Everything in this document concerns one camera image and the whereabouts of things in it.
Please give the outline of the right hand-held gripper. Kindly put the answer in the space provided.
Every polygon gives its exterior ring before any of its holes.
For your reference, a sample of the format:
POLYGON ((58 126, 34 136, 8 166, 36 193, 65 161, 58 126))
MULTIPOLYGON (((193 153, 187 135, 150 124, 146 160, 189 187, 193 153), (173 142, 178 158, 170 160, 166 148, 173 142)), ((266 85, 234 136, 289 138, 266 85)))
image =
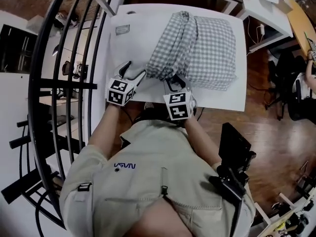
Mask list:
POLYGON ((169 79, 164 81, 166 85, 163 96, 169 117, 172 121, 189 119, 196 114, 197 101, 191 91, 191 82, 184 76, 174 75, 174 81, 182 90, 173 89, 169 79))

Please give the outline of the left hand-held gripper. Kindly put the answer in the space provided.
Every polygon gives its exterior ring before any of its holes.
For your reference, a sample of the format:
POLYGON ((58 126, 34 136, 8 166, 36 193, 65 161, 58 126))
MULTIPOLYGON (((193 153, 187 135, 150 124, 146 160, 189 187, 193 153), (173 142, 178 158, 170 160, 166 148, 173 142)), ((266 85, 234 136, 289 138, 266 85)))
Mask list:
POLYGON ((110 79, 107 87, 107 102, 123 107, 133 98, 137 86, 144 79, 147 71, 142 70, 132 79, 123 79, 131 64, 131 61, 127 61, 117 67, 118 75, 110 79))

